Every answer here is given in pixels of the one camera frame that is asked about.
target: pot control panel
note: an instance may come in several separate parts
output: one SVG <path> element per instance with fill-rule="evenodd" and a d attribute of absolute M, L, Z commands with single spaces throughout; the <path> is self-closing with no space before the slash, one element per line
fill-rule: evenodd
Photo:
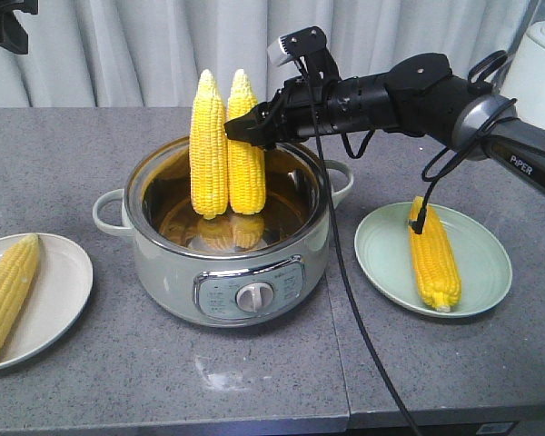
<path fill-rule="evenodd" d="M 258 268 L 203 272 L 194 280 L 194 301 L 205 315 L 219 320 L 254 318 L 297 300 L 304 279 L 299 255 Z"/>

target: cooked corn on the cob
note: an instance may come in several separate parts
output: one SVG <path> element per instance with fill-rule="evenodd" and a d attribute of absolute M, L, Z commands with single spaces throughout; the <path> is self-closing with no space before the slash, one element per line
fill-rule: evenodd
<path fill-rule="evenodd" d="M 226 109 L 216 81 L 204 70 L 193 100 L 190 128 L 192 206 L 210 220 L 228 207 Z"/>
<path fill-rule="evenodd" d="M 28 294 L 39 257 L 38 235 L 30 233 L 0 259 L 0 349 Z"/>
<path fill-rule="evenodd" d="M 415 221 L 423 198 L 416 197 L 410 220 Z M 438 312 L 449 312 L 461 299 L 461 277 L 454 261 L 450 241 L 436 210 L 427 206 L 422 234 L 409 228 L 411 258 L 423 301 Z"/>
<path fill-rule="evenodd" d="M 258 103 L 244 70 L 234 74 L 228 119 L 248 113 Z M 242 141 L 228 141 L 230 205 L 236 213 L 260 212 L 266 201 L 264 151 Z"/>

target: pot handle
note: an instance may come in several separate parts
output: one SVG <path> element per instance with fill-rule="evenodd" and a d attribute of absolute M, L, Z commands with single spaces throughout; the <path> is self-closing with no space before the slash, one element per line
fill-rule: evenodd
<path fill-rule="evenodd" d="M 352 169 L 345 163 L 326 160 L 325 165 L 327 166 L 328 170 L 339 171 L 347 178 L 347 184 L 342 189 L 340 189 L 339 191 L 334 191 L 332 188 L 333 206 L 337 207 L 339 206 L 339 203 L 341 203 L 342 200 L 352 191 L 353 181 L 355 180 L 355 177 L 353 177 Z"/>
<path fill-rule="evenodd" d="M 134 228 L 133 227 L 124 227 L 122 225 L 112 225 L 106 223 L 99 217 L 101 210 L 110 202 L 122 201 L 124 198 L 123 189 L 115 189 L 108 193 L 101 195 L 93 205 L 93 221 L 94 225 L 104 233 L 111 234 L 112 236 L 119 236 L 124 238 L 126 241 L 132 239 Z"/>

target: control knob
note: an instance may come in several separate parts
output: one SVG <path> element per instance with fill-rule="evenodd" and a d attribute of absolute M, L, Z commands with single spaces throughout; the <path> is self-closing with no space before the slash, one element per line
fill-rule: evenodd
<path fill-rule="evenodd" d="M 255 282 L 236 293 L 236 304 L 245 312 L 257 313 L 273 302 L 274 291 L 269 283 Z"/>

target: white curtain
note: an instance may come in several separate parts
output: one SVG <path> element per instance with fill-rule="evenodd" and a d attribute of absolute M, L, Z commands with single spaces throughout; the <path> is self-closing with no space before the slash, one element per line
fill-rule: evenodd
<path fill-rule="evenodd" d="M 277 36 L 327 34 L 343 78 L 385 72 L 423 52 L 455 74 L 508 49 L 529 0 L 40 0 L 16 13 L 29 54 L 0 48 L 0 107 L 189 106 L 199 73 L 223 97 L 246 70 L 259 100 L 297 75 L 268 63 Z"/>

